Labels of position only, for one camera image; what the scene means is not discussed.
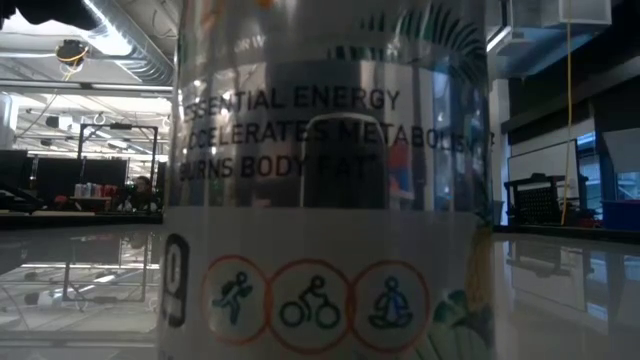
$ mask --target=exposed ceiling duct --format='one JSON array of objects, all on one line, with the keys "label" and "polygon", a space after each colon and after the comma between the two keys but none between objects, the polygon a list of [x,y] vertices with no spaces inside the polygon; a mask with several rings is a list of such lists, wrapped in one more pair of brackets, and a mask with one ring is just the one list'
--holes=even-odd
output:
[{"label": "exposed ceiling duct", "polygon": [[99,26],[83,37],[147,85],[170,85],[173,66],[158,47],[114,0],[83,0]]},{"label": "exposed ceiling duct", "polygon": [[[612,0],[507,0],[507,27],[494,54],[498,77],[535,74],[611,25]],[[567,44],[567,24],[571,43]]]}]

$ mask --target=person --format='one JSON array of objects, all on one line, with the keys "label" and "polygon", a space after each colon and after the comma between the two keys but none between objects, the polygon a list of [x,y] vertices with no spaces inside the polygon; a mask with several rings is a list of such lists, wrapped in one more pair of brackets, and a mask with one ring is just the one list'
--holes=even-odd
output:
[{"label": "person", "polygon": [[118,206],[122,211],[146,211],[158,210],[158,199],[153,195],[151,180],[146,176],[138,176],[135,181],[136,188],[124,203]]}]

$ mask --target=computer monitor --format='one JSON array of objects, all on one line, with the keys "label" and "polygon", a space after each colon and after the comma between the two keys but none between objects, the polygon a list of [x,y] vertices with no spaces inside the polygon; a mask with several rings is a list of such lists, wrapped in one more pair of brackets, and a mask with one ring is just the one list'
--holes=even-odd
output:
[{"label": "computer monitor", "polygon": [[26,160],[25,150],[0,150],[0,183],[19,188]]},{"label": "computer monitor", "polygon": [[52,204],[58,195],[73,196],[75,184],[80,181],[82,160],[40,158],[36,171],[38,197]]}]

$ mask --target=yellow cable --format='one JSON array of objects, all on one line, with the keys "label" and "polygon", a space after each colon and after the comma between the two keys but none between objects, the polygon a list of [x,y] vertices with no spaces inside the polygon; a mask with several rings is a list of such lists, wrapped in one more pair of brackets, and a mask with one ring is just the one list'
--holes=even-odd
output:
[{"label": "yellow cable", "polygon": [[569,153],[571,148],[571,125],[573,123],[573,96],[571,93],[572,76],[571,76],[571,0],[567,0],[569,7],[569,16],[567,17],[567,110],[569,113],[569,123],[567,125],[567,154],[565,159],[565,171],[564,171],[564,195],[562,199],[562,221],[560,224],[564,226],[567,219],[567,197],[569,194]]},{"label": "yellow cable", "polygon": [[[80,58],[77,58],[74,60],[73,62],[73,68],[76,68],[76,65],[78,65],[78,61],[80,61]],[[69,79],[71,78],[71,76],[73,75],[73,72],[69,72],[68,74],[65,74],[64,77],[62,78],[63,82],[67,82],[69,81]],[[40,119],[42,118],[42,115],[44,115],[45,112],[47,112],[47,110],[49,109],[49,107],[51,107],[51,105],[53,104],[53,102],[56,100],[56,98],[58,97],[58,90],[55,90],[53,93],[53,96],[51,96],[51,98],[49,99],[49,101],[47,102],[47,104],[44,106],[44,109],[42,110],[42,112],[40,113],[40,115],[38,115],[38,117],[29,125],[27,126],[26,129],[24,129],[20,135],[16,136],[16,138],[20,138],[22,137],[24,134],[26,134],[29,130],[31,130],[31,128],[33,127],[33,125],[35,125],[38,121],[40,121]]]},{"label": "yellow cable", "polygon": [[89,51],[89,48],[87,47],[87,48],[84,49],[84,51],[80,55],[76,55],[76,56],[68,58],[68,59],[63,59],[61,57],[58,57],[58,60],[63,61],[63,62],[75,61],[77,63],[78,60],[83,58],[87,54],[88,51]]}]

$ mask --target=blue bin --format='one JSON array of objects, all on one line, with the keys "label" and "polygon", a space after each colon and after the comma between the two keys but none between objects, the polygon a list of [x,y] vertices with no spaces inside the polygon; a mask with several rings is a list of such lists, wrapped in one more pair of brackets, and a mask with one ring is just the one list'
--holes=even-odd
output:
[{"label": "blue bin", "polygon": [[606,229],[640,231],[640,202],[603,201],[602,223]]}]

